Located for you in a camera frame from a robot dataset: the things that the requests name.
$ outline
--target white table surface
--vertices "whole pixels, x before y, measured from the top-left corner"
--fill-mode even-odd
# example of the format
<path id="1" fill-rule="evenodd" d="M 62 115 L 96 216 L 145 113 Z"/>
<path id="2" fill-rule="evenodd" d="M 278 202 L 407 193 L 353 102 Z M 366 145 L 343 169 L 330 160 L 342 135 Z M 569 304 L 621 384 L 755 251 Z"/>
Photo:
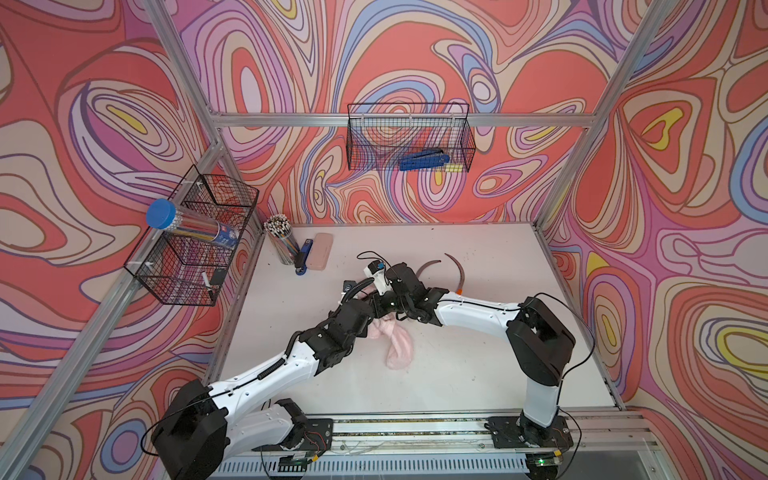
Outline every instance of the white table surface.
<path id="1" fill-rule="evenodd" d="M 429 260 L 420 280 L 427 286 L 455 290 L 458 270 L 466 272 L 463 295 L 498 302 L 521 302 L 546 292 L 564 300 L 545 253 L 526 223 L 476 225 L 402 225 L 297 227 L 301 245 L 317 233 L 331 233 L 333 248 L 323 271 L 303 276 L 280 263 L 264 241 L 243 311 L 227 353 L 221 379 L 228 379 L 285 349 L 296 330 L 325 320 L 336 308 L 344 280 L 361 280 L 369 260 L 355 256 L 375 250 L 389 262 L 406 262 L 416 271 Z M 576 338 L 570 365 L 589 353 L 578 320 L 552 299 L 547 306 Z M 357 339 L 341 363 L 275 398 L 292 398 L 307 414 L 381 412 L 467 412 L 520 409 L 526 376 L 504 339 L 458 327 L 437 327 L 408 320 L 400 323 L 413 338 L 414 358 L 404 370 L 385 364 L 389 340 Z M 568 408 L 613 407 L 597 364 L 586 362 L 568 374 L 560 405 Z"/>

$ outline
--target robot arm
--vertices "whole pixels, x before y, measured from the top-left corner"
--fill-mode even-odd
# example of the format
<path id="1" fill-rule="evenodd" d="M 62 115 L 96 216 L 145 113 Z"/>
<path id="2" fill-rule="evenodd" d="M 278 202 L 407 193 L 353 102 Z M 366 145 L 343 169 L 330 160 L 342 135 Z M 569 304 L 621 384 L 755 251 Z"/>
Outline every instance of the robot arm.
<path id="1" fill-rule="evenodd" d="M 151 439 L 174 480 L 207 478 L 227 457 L 261 445 L 292 449 L 307 419 L 290 399 L 256 411 L 284 389 L 339 363 L 365 337 L 372 319 L 396 312 L 421 323 L 462 326 L 511 343 L 528 377 L 521 431 L 530 445 L 542 445 L 557 413 L 560 381 L 574 337 L 542 301 L 493 303 L 426 288 L 405 263 L 385 270 L 371 262 L 367 277 L 342 298 L 339 308 L 312 329 L 297 332 L 286 351 L 231 379 L 203 387 L 182 387 Z M 374 284 L 364 300 L 354 296 Z"/>

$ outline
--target psychedelic wallpaper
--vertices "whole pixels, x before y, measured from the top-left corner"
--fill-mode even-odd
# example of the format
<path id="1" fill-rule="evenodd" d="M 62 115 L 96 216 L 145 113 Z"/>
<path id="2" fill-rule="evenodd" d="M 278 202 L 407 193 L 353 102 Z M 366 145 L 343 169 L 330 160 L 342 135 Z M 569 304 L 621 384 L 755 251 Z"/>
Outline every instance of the psychedelic wallpaper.
<path id="1" fill-rule="evenodd" d="M 269 141 L 245 127 L 229 130 L 243 178 L 262 192 L 259 212 L 295 223 L 530 221 L 581 133 L 489 128 L 465 174 L 350 171 L 346 128 L 286 127 Z"/>
<path id="2" fill-rule="evenodd" d="M 0 442 L 207 143 L 135 2 L 0 2 Z M 238 269 L 216 308 L 140 291 L 26 478 L 145 475 L 136 432 L 204 372 Z"/>
<path id="3" fill-rule="evenodd" d="M 768 478 L 768 4 L 681 0 L 546 236 L 682 478 Z"/>
<path id="4" fill-rule="evenodd" d="M 214 111 L 467 101 L 592 112 L 644 0 L 167 2 Z M 469 175 L 348 172 L 345 128 L 224 129 L 262 214 L 297 223 L 530 221 L 580 131 L 475 129 Z"/>

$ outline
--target pink towel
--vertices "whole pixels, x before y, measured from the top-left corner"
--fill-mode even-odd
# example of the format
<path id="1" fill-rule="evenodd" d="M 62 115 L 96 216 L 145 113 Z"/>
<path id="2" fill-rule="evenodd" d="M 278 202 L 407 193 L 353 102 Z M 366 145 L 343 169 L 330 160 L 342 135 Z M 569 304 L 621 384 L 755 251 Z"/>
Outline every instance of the pink towel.
<path id="1" fill-rule="evenodd" d="M 376 291 L 371 285 L 362 290 L 359 296 Z M 388 336 L 392 343 L 387 352 L 385 364 L 391 370 L 404 369 L 413 360 L 413 340 L 408 331 L 399 325 L 394 313 L 384 315 L 380 319 L 373 319 L 368 325 L 368 338 L 377 339 L 380 336 Z"/>

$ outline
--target wire basket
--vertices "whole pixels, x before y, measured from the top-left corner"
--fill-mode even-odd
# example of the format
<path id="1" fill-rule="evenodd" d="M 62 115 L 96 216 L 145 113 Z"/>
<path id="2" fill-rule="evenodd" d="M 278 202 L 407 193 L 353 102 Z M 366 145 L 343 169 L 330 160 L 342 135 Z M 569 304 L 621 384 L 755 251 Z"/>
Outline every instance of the wire basket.
<path id="1" fill-rule="evenodd" d="M 469 105 L 461 102 L 348 104 L 347 165 L 467 172 L 475 156 L 468 113 Z"/>
<path id="2" fill-rule="evenodd" d="M 202 175 L 192 168 L 185 178 L 191 177 L 193 184 L 181 205 L 231 225 L 240 232 L 239 243 L 253 215 L 259 191 L 226 175 Z M 179 186 L 169 198 L 176 194 Z M 151 230 L 144 231 L 124 268 L 161 303 L 216 305 L 237 248 L 230 250 L 197 238 L 163 232 L 144 259 L 134 259 Z"/>

